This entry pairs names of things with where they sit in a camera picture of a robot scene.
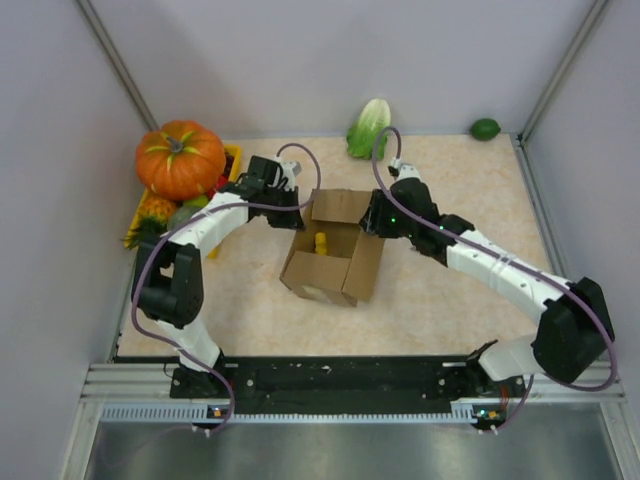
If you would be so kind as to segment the orange pumpkin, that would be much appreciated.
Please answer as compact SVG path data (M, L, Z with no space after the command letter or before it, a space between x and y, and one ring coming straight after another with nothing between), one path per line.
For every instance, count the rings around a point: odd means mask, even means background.
M226 166L221 139L191 120L174 120L145 134L136 148L136 174L145 188L182 202L211 190Z

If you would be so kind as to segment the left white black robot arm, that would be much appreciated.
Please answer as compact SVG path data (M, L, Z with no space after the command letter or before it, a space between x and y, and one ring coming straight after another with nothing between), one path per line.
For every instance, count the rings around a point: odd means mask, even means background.
M216 366L220 347L201 319L204 302L203 258L231 233L263 216L276 229L300 231L297 162L253 156L248 171L227 182L187 221L138 247L131 293L132 323L142 334L172 346L180 366L192 371L192 384L205 396L226 387L227 374Z

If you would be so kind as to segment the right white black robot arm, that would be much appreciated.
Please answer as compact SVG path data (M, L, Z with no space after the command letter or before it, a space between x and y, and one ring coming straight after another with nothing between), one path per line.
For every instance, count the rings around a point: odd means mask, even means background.
M475 351L477 364L466 380L478 395L490 395L503 380L521 375L544 374L574 387L613 348L615 333L597 282L567 280L526 264L468 220L440 213L417 178L374 190L360 226L382 239L408 239L420 254L478 280L536 322L533 335L492 341Z

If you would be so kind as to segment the grey green melon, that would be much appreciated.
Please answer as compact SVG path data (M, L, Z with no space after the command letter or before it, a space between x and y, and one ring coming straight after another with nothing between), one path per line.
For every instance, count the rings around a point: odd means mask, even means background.
M170 216L167 222L166 230L172 231L176 227L183 225L200 210L201 210L200 207L197 207L194 205L182 205Z

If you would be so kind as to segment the red pepper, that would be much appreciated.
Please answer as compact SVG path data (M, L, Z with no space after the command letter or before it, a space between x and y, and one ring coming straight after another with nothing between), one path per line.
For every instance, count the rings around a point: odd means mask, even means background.
M229 178L227 176L221 175L218 178L216 184L205 192L205 195L209 200L211 200L217 194L217 192L222 189L228 182Z

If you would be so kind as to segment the yellow cream tube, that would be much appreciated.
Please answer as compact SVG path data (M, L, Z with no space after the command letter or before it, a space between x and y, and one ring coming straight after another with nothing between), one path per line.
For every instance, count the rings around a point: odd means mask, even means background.
M314 235L314 253L321 256L328 255L327 235L324 232L317 232Z

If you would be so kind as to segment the green lime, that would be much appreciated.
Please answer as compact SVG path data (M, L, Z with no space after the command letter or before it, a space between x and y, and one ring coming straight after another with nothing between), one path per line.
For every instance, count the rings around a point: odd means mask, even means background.
M486 142L496 138L502 129L493 118L481 118L472 123L469 134L477 141Z

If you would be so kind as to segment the orange pineapple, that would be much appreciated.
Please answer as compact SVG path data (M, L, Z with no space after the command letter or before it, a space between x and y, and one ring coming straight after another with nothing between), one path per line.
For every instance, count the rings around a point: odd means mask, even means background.
M167 231L172 215L178 204L149 193L138 206L132 225L123 239L126 249L136 248L146 235L160 235Z

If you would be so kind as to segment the green white cabbage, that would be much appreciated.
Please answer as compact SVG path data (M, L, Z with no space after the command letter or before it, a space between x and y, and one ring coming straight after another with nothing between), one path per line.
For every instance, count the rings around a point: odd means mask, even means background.
M382 159L387 138L383 137L375 148L376 138L391 125L391 110L386 100L371 99L362 109L346 134L347 154L356 159L371 160L373 152Z

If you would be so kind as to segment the green pear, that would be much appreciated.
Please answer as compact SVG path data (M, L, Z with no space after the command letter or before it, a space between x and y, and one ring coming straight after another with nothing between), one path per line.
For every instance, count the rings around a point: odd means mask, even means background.
M190 200L184 201L182 206L191 211L199 211L206 207L210 199L206 195L200 195Z

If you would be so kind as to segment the yellow plastic tray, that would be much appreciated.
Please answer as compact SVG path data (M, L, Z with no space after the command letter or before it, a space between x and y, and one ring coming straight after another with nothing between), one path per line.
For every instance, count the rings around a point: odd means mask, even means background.
M236 180L239 177L240 174L240 168L241 168L241 164L242 164L242 151L241 148L238 146L234 146L234 145L226 145L225 146L225 156L226 156L226 166L224 168L223 174L224 176L227 176L229 178L229 181L231 180ZM149 192L148 190L145 190L141 200L138 204L138 206L140 205L141 201L149 194L152 192ZM178 208L182 206L183 202L180 201L174 201L175 203L178 204Z

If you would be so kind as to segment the brown cardboard express box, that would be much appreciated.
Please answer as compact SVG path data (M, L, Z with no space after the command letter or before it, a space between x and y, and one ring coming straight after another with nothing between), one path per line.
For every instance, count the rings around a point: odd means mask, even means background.
M302 214L280 281L300 298L344 307L372 299L384 240L359 226L370 191L323 189ZM327 235L328 255L314 253L314 235Z

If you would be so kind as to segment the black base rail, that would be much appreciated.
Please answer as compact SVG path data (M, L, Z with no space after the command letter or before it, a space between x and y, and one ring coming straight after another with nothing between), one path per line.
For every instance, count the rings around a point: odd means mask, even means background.
M461 398L498 404L521 396L464 356L232 357L214 374L178 366L170 397L235 400L238 414L447 413Z

